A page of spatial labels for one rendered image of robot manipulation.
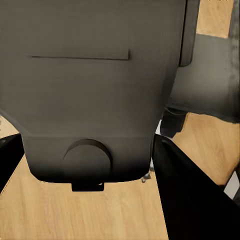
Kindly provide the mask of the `camera tripod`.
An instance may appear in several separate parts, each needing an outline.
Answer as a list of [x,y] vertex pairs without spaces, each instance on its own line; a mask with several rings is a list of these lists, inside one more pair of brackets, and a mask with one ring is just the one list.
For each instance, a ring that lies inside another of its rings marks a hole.
[[[240,0],[233,2],[228,38],[195,34],[192,62],[177,68],[156,134],[173,139],[189,112],[240,124]],[[151,159],[142,182],[154,171]]]

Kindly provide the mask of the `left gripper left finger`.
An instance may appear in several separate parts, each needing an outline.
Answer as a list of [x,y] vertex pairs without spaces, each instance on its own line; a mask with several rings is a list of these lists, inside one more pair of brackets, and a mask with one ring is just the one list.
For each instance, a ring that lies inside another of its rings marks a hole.
[[20,133],[0,138],[0,193],[24,154]]

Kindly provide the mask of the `digital camera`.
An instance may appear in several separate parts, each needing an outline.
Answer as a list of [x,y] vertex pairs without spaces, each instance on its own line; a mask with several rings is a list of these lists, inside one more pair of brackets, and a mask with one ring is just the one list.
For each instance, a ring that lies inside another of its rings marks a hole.
[[30,173],[73,192],[139,180],[200,0],[0,0],[0,115]]

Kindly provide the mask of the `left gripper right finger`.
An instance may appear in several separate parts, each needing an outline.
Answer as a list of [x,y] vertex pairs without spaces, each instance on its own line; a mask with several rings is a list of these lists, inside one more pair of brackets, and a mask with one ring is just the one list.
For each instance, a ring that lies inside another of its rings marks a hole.
[[240,207],[171,139],[154,135],[152,161],[169,240],[240,240]]

